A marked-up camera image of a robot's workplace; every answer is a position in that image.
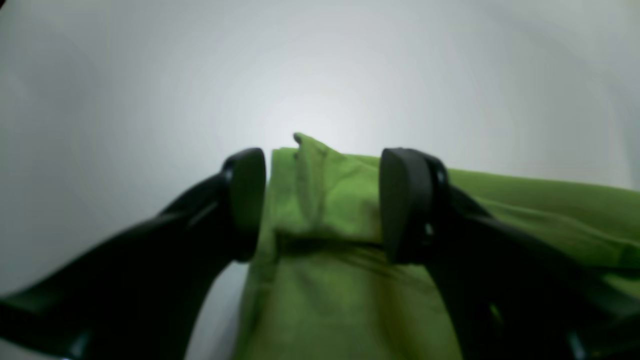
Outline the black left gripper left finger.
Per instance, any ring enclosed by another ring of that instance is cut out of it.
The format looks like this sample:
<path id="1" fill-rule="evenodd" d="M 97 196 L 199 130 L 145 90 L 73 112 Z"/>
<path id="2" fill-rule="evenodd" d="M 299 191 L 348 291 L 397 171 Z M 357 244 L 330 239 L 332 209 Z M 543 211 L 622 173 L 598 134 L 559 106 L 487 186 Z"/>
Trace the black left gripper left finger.
<path id="1" fill-rule="evenodd" d="M 258 245 L 265 153 L 247 148 L 155 215 L 1 298 L 1 337 L 66 360 L 183 360 L 216 278 Z"/>

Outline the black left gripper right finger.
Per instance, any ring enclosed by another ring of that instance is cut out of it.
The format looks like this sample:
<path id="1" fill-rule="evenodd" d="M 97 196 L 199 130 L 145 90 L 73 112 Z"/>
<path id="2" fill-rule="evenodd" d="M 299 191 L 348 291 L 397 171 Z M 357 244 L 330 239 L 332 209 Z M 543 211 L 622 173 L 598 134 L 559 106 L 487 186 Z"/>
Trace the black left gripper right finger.
<path id="1" fill-rule="evenodd" d="M 639 299 L 450 184 L 443 162 L 386 148 L 382 242 L 434 280 L 466 360 L 637 360 Z"/>

